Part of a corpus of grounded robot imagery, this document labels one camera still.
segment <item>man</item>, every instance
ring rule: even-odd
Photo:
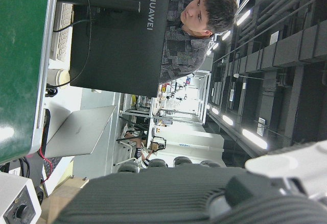
[[[124,135],[124,138],[132,138],[134,135],[132,135],[130,132],[126,132]],[[130,139],[130,141],[133,141],[136,143],[136,150],[134,154],[134,158],[142,157],[142,162],[144,163],[144,166],[147,168],[149,166],[150,160],[149,157],[152,154],[152,151],[149,152],[149,154],[145,157],[142,153],[142,140],[140,138]]]
[[[230,29],[236,10],[235,0],[169,0],[159,83],[199,69],[212,34]]]

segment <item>patterned shirt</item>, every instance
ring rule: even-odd
[[[182,30],[180,15],[193,0],[169,0],[159,83],[187,76],[204,62],[210,38],[190,36]]]

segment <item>knob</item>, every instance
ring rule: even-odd
[[[20,205],[18,209],[16,210],[15,216],[19,219],[23,219],[25,215],[27,214],[29,210],[29,207],[27,205]]]

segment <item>red cable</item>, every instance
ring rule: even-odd
[[[40,152],[41,158],[43,158],[44,160],[46,160],[46,161],[50,164],[50,173],[49,173],[49,175],[46,177],[46,179],[43,180],[43,181],[41,182],[41,183],[44,183],[45,181],[47,181],[47,180],[50,178],[50,176],[51,176],[51,174],[52,174],[53,164],[51,163],[51,161],[50,161],[49,159],[45,158],[45,156],[44,156],[43,153],[42,153],[41,148],[39,149],[39,152]]]

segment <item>keyboard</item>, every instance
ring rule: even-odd
[[[54,30],[62,29],[73,22],[73,5],[58,2],[56,5]],[[51,43],[50,58],[65,62],[69,29],[54,32]]]
[[[52,172],[55,170],[55,168],[57,167],[57,165],[59,164],[60,160],[62,157],[56,157],[56,158],[49,158],[48,160],[52,163]],[[49,174],[51,173],[51,167],[50,167],[50,163],[46,160],[44,160],[44,170],[45,170],[45,174],[48,177]]]

